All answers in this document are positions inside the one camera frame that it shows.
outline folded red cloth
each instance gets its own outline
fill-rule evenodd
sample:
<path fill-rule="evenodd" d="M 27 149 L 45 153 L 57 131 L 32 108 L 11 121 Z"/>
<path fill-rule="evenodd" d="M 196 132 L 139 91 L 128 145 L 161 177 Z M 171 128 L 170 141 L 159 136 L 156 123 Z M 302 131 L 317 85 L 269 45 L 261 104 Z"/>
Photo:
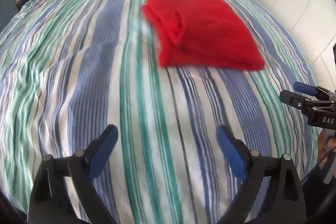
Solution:
<path fill-rule="evenodd" d="M 223 0 L 147 0 L 160 35 L 160 65 L 261 70 L 264 61 L 246 25 Z"/>

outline striped duvet cover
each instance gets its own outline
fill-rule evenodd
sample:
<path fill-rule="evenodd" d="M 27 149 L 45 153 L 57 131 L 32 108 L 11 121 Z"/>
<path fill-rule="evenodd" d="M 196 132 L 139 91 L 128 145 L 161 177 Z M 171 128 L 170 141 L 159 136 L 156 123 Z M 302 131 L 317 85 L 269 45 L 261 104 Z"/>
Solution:
<path fill-rule="evenodd" d="M 264 70 L 165 69 L 145 1 L 32 0 L 0 34 L 0 180 L 15 206 L 27 211 L 43 155 L 86 148 L 109 123 L 120 137 L 94 186 L 123 224 L 216 223 L 241 185 L 216 142 L 221 124 L 263 155 L 291 154 L 301 177 L 315 164 L 317 129 L 278 99 L 295 81 L 316 84 L 315 74 L 269 12 L 225 0 Z"/>

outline blue gripper pad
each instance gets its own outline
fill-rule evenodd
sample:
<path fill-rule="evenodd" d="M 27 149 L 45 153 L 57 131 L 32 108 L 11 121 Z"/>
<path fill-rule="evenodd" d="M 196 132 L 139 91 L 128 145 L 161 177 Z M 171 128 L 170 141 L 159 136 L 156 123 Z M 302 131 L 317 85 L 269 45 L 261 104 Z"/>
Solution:
<path fill-rule="evenodd" d="M 307 94 L 307 95 L 310 95 L 310 96 L 317 95 L 317 90 L 312 85 L 306 85 L 304 83 L 295 82 L 294 85 L 293 85 L 293 88 L 297 92 L 301 92 L 303 94 Z"/>
<path fill-rule="evenodd" d="M 224 158 L 229 163 L 233 175 L 241 179 L 241 181 L 245 181 L 247 178 L 245 161 L 232 143 L 235 140 L 234 136 L 229 137 L 228 134 L 232 134 L 228 128 L 218 127 L 216 132 L 217 143 L 223 152 Z"/>
<path fill-rule="evenodd" d="M 118 141 L 118 128 L 116 126 L 108 126 L 106 130 L 108 130 L 109 132 L 107 133 L 105 139 L 99 145 L 96 153 L 90 160 L 90 169 L 88 176 L 91 181 L 99 177 L 101 172 L 103 172 L 104 167 L 113 151 L 113 148 Z"/>

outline metal screw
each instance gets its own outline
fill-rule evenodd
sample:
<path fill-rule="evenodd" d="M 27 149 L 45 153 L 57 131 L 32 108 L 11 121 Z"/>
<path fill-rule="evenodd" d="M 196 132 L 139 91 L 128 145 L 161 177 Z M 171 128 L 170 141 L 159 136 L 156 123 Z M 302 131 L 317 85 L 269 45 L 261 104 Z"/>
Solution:
<path fill-rule="evenodd" d="M 81 156 L 83 156 L 83 155 L 84 155 L 84 150 L 77 150 L 77 151 L 75 152 L 75 155 L 76 155 L 77 157 L 81 157 Z"/>
<path fill-rule="evenodd" d="M 50 154 L 46 154 L 44 157 L 43 157 L 43 160 L 50 160 L 52 157 L 52 155 Z"/>
<path fill-rule="evenodd" d="M 285 160 L 291 160 L 291 156 L 288 155 L 288 154 L 284 154 L 284 155 L 283 155 L 283 158 L 284 158 Z"/>
<path fill-rule="evenodd" d="M 257 150 L 251 150 L 251 155 L 254 156 L 254 157 L 258 157 L 259 152 Z"/>

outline human hand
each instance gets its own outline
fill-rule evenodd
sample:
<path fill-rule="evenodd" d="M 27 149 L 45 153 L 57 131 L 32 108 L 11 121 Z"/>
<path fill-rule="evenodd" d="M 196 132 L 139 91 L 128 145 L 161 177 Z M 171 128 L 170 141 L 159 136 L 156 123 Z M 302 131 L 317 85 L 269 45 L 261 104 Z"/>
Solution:
<path fill-rule="evenodd" d="M 323 135 L 323 131 L 320 133 L 318 139 L 317 139 L 317 147 L 318 147 L 318 156 L 317 159 L 321 160 L 325 154 L 327 153 L 327 151 L 324 148 L 325 143 L 324 143 L 324 135 Z M 336 152 L 336 138 L 332 138 L 328 141 L 328 148 L 329 149 L 334 149 L 334 152 Z M 327 161 L 327 158 L 325 158 L 320 165 L 325 164 L 325 162 Z"/>

